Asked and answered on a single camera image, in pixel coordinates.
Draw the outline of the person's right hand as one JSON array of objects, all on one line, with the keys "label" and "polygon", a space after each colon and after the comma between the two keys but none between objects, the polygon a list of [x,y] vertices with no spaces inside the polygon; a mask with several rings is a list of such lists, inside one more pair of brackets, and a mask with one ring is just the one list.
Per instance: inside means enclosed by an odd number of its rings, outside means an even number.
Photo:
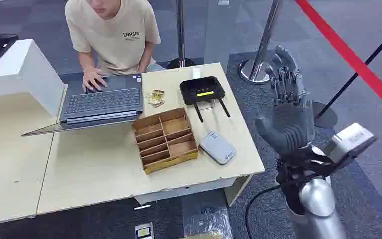
[{"label": "person's right hand", "polygon": [[102,87],[107,87],[108,83],[105,81],[107,75],[105,72],[98,68],[88,67],[83,70],[82,88],[84,92],[101,91]]}]

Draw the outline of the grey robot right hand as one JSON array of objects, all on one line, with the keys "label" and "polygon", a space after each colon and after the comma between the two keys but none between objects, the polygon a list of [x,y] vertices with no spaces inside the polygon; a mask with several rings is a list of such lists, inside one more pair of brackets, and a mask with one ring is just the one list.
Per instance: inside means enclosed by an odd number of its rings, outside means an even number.
[{"label": "grey robot right hand", "polygon": [[277,45],[270,55],[272,110],[255,118],[258,135],[278,154],[306,147],[315,138],[312,98],[290,52]]}]

